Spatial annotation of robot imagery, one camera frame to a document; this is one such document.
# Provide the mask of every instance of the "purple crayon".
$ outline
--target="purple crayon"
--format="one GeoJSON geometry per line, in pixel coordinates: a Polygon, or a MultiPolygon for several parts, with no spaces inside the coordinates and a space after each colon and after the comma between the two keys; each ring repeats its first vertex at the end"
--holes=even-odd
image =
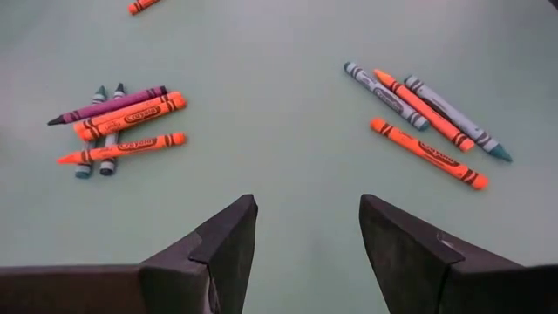
{"type": "Polygon", "coordinates": [[[66,124],[72,123],[75,121],[79,121],[85,118],[91,118],[94,116],[98,116],[103,113],[108,113],[111,111],[119,110],[120,108],[124,108],[125,106],[137,104],[142,101],[146,101],[149,99],[154,99],[155,97],[159,97],[167,93],[167,89],[165,86],[154,87],[150,89],[146,89],[145,91],[136,92],[127,96],[124,96],[119,99],[112,99],[106,101],[103,104],[98,104],[94,106],[87,106],[78,110],[74,110],[69,113],[64,113],[58,116],[55,119],[52,119],[47,123],[48,126],[55,126],[57,124],[66,124]]]}

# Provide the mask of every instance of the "crayon tip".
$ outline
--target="crayon tip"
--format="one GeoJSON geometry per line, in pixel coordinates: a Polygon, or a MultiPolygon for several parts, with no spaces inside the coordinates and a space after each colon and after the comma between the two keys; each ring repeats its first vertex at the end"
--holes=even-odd
{"type": "Polygon", "coordinates": [[[496,157],[496,158],[500,158],[502,160],[505,160],[507,162],[512,162],[514,161],[512,159],[512,156],[510,154],[508,154],[506,152],[506,150],[504,149],[504,147],[500,144],[496,145],[493,149],[490,150],[490,152],[488,152],[489,154],[491,154],[492,156],[496,157]]]}
{"type": "Polygon", "coordinates": [[[78,179],[89,179],[90,177],[91,177],[91,173],[81,172],[81,171],[76,172],[76,178],[78,179]]]}
{"type": "Polygon", "coordinates": [[[173,134],[173,140],[176,145],[182,145],[186,142],[186,135],[184,133],[175,133],[173,134]]]}
{"type": "Polygon", "coordinates": [[[374,69],[374,75],[376,75],[380,80],[391,79],[390,74],[382,72],[379,69],[374,69]]]}
{"type": "Polygon", "coordinates": [[[99,95],[103,95],[103,96],[105,96],[105,98],[106,98],[106,89],[105,89],[105,86],[102,85],[101,87],[99,87],[99,89],[98,89],[97,92],[95,92],[95,93],[96,93],[96,94],[99,94],[99,95]]]}
{"type": "Polygon", "coordinates": [[[430,122],[425,121],[425,123],[422,124],[422,126],[420,126],[420,128],[418,129],[419,131],[425,131],[428,127],[430,126],[430,122]]]}
{"type": "Polygon", "coordinates": [[[488,180],[486,176],[482,174],[478,174],[473,184],[471,184],[471,187],[473,187],[474,189],[481,190],[487,187],[488,182],[490,182],[490,180],[488,180]]]}
{"type": "Polygon", "coordinates": [[[57,118],[50,120],[46,125],[55,126],[57,124],[63,124],[63,123],[64,123],[64,118],[62,118],[62,116],[58,116],[57,118]]]}
{"type": "Polygon", "coordinates": [[[116,92],[124,92],[124,84],[119,83],[119,86],[116,87],[116,92]]]}
{"type": "Polygon", "coordinates": [[[76,161],[74,160],[73,155],[69,154],[69,155],[66,155],[66,156],[64,156],[64,157],[60,157],[60,158],[57,160],[57,163],[59,163],[59,164],[68,164],[68,163],[76,163],[76,161]]]}
{"type": "Polygon", "coordinates": [[[370,121],[370,127],[376,131],[379,131],[384,124],[385,121],[382,118],[374,118],[370,121]]]}

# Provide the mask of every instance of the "black stripe on wrapper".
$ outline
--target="black stripe on wrapper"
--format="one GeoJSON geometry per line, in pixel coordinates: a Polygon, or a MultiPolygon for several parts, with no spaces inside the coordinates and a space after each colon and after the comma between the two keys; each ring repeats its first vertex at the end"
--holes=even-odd
{"type": "Polygon", "coordinates": [[[350,73],[349,73],[349,74],[350,74],[353,78],[355,78],[355,77],[357,76],[357,75],[355,75],[355,73],[357,72],[357,70],[358,70],[358,66],[355,65],[355,66],[352,68],[352,70],[350,70],[350,73]]]}
{"type": "Polygon", "coordinates": [[[455,136],[453,136],[453,139],[452,139],[453,144],[457,145],[457,141],[459,140],[459,137],[460,137],[461,134],[462,133],[457,133],[457,134],[455,134],[455,136]]]}
{"type": "Polygon", "coordinates": [[[466,184],[473,185],[474,181],[477,180],[477,177],[479,176],[479,174],[474,172],[474,171],[473,171],[473,173],[474,173],[474,175],[471,179],[469,179],[467,181],[464,181],[466,184]]]}
{"type": "Polygon", "coordinates": [[[165,105],[167,105],[168,111],[171,113],[173,111],[173,104],[172,104],[173,100],[168,100],[165,101],[165,105]]]}
{"type": "Polygon", "coordinates": [[[81,120],[81,117],[79,116],[79,113],[77,110],[74,110],[70,113],[71,119],[74,121],[78,121],[81,120]]]}
{"type": "Polygon", "coordinates": [[[476,140],[476,142],[480,145],[480,146],[485,146],[486,143],[488,143],[488,141],[490,141],[492,138],[486,133],[483,132],[479,138],[476,140]]]}
{"type": "Polygon", "coordinates": [[[416,84],[416,85],[412,88],[412,91],[413,91],[414,93],[417,93],[417,91],[419,90],[420,87],[422,87],[422,85],[424,85],[424,83],[421,82],[421,81],[418,81],[418,84],[416,84]]]}
{"type": "Polygon", "coordinates": [[[140,3],[135,2],[135,3],[133,3],[133,5],[135,5],[136,10],[138,11],[138,13],[143,11],[143,6],[140,3]]]}
{"type": "Polygon", "coordinates": [[[393,82],[393,92],[398,92],[399,87],[401,87],[400,83],[397,81],[393,82]]]}
{"type": "Polygon", "coordinates": [[[358,68],[358,67],[356,67],[355,69],[357,69],[357,70],[355,71],[355,75],[353,76],[353,78],[357,79],[357,75],[358,75],[360,72],[362,72],[363,69],[358,68]]]}
{"type": "Polygon", "coordinates": [[[170,104],[172,105],[171,112],[178,110],[178,105],[176,105],[176,99],[171,99],[170,104]]]}
{"type": "Polygon", "coordinates": [[[473,175],[473,170],[467,169],[465,174],[461,177],[461,180],[466,183],[466,181],[473,175]]]}
{"type": "Polygon", "coordinates": [[[386,128],[388,128],[390,125],[387,123],[384,123],[384,125],[380,128],[380,134],[384,135],[384,131],[386,128]]]}
{"type": "Polygon", "coordinates": [[[409,114],[409,116],[407,117],[407,121],[409,121],[410,123],[412,123],[412,117],[415,116],[415,113],[411,113],[409,114]]]}
{"type": "Polygon", "coordinates": [[[84,122],[84,126],[85,126],[86,128],[91,128],[91,127],[94,127],[95,125],[93,124],[93,121],[92,121],[91,119],[87,119],[87,120],[84,122]]]}
{"type": "Polygon", "coordinates": [[[417,121],[419,121],[421,115],[420,113],[415,112],[415,117],[412,119],[412,124],[414,125],[415,123],[417,123],[417,121]]]}
{"type": "Polygon", "coordinates": [[[467,136],[466,136],[465,134],[463,134],[463,133],[459,133],[459,134],[457,134],[456,136],[461,136],[461,137],[457,140],[457,142],[455,143],[455,145],[457,145],[458,147],[460,147],[460,146],[461,146],[461,143],[463,143],[463,141],[465,141],[465,140],[467,139],[467,136]]]}
{"type": "Polygon", "coordinates": [[[95,140],[101,137],[101,131],[99,130],[98,126],[93,126],[92,128],[89,129],[89,132],[91,133],[91,136],[95,140]]]}
{"type": "Polygon", "coordinates": [[[393,130],[393,126],[389,126],[387,129],[385,129],[384,136],[389,137],[391,130],[393,130]]]}
{"type": "Polygon", "coordinates": [[[415,86],[420,83],[420,81],[418,79],[415,79],[415,81],[409,86],[409,89],[412,91],[415,91],[415,86]]]}

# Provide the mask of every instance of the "crayon label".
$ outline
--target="crayon label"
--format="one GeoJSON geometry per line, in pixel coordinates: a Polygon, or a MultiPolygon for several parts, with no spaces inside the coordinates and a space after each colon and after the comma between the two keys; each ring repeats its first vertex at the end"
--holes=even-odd
{"type": "Polygon", "coordinates": [[[125,151],[125,152],[132,152],[132,151],[137,151],[137,150],[141,150],[141,149],[146,149],[148,147],[154,146],[155,144],[157,144],[157,138],[144,139],[144,140],[138,140],[138,141],[135,141],[135,142],[132,142],[132,143],[119,144],[119,150],[125,151]]]}
{"type": "Polygon", "coordinates": [[[373,84],[377,84],[378,82],[374,79],[369,77],[368,75],[366,75],[364,72],[360,72],[359,73],[359,77],[360,79],[362,79],[362,81],[367,85],[372,87],[373,84]]]}
{"type": "Polygon", "coordinates": [[[130,115],[125,116],[124,121],[127,123],[135,123],[135,122],[142,121],[144,119],[149,119],[153,116],[156,116],[159,113],[160,113],[159,106],[153,106],[144,109],[140,112],[132,113],[130,115]]]}
{"type": "Polygon", "coordinates": [[[425,153],[427,153],[430,157],[432,157],[434,160],[439,161],[447,166],[457,167],[460,165],[457,161],[451,159],[450,157],[444,155],[443,153],[437,151],[436,149],[429,147],[428,145],[426,145],[421,141],[418,142],[418,146],[422,148],[422,150],[425,153]]]}
{"type": "Polygon", "coordinates": [[[107,132],[111,132],[116,130],[120,127],[120,123],[118,121],[109,121],[106,123],[106,130],[107,132]]]}
{"type": "Polygon", "coordinates": [[[385,104],[391,107],[391,109],[395,110],[396,113],[403,112],[403,107],[401,106],[401,104],[399,104],[399,102],[396,99],[394,99],[389,93],[387,93],[383,89],[374,88],[372,92],[374,93],[374,95],[378,96],[381,100],[383,100],[385,104]]]}

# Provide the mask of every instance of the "orange crayon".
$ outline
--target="orange crayon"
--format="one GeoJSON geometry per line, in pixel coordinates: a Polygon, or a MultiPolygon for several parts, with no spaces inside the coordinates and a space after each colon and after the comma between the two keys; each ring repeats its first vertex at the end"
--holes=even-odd
{"type": "Polygon", "coordinates": [[[137,140],[134,142],[110,145],[107,147],[94,148],[91,150],[75,152],[58,159],[59,164],[72,164],[93,162],[94,160],[105,160],[117,158],[128,154],[159,150],[165,147],[173,147],[186,143],[184,133],[172,133],[160,135],[151,139],[137,140]]]}
{"type": "Polygon", "coordinates": [[[395,126],[388,124],[383,119],[372,119],[370,126],[374,131],[393,140],[423,159],[430,161],[434,166],[446,171],[471,187],[480,190],[488,185],[488,178],[483,174],[471,170],[467,165],[459,163],[420,140],[413,138],[395,126]]]}
{"type": "Polygon", "coordinates": [[[157,2],[159,2],[159,0],[138,0],[128,5],[128,11],[130,11],[130,14],[136,15],[157,2]]]}
{"type": "Polygon", "coordinates": [[[425,104],[424,101],[409,91],[407,87],[398,83],[398,81],[389,74],[381,72],[378,69],[374,70],[374,74],[376,74],[379,81],[382,82],[385,87],[395,92],[401,99],[415,108],[416,111],[429,120],[440,133],[446,136],[461,151],[466,152],[474,147],[474,142],[469,139],[466,134],[462,133],[452,123],[436,113],[430,106],[425,104]]]}
{"type": "Polygon", "coordinates": [[[167,113],[180,110],[186,106],[184,99],[170,99],[158,105],[152,105],[137,112],[129,113],[123,117],[112,119],[97,126],[88,128],[78,133],[82,140],[94,140],[110,133],[124,130],[128,127],[137,126],[140,123],[158,118],[167,113]]]}
{"type": "Polygon", "coordinates": [[[135,105],[127,106],[127,107],[124,107],[124,108],[119,109],[117,111],[113,111],[111,113],[105,113],[105,114],[97,116],[97,117],[93,117],[93,118],[90,118],[90,119],[87,119],[87,120],[76,122],[73,125],[73,129],[74,129],[74,131],[76,131],[76,133],[80,133],[80,132],[83,132],[85,129],[91,128],[93,126],[97,126],[101,123],[108,122],[112,119],[117,119],[117,118],[123,117],[127,114],[130,114],[130,113],[136,113],[136,112],[141,111],[143,109],[146,109],[150,106],[158,105],[160,103],[164,103],[165,101],[168,101],[170,99],[182,99],[182,100],[184,100],[184,98],[182,98],[182,94],[180,94],[179,92],[170,92],[168,94],[159,96],[157,98],[142,101],[142,102],[137,103],[135,105]]]}

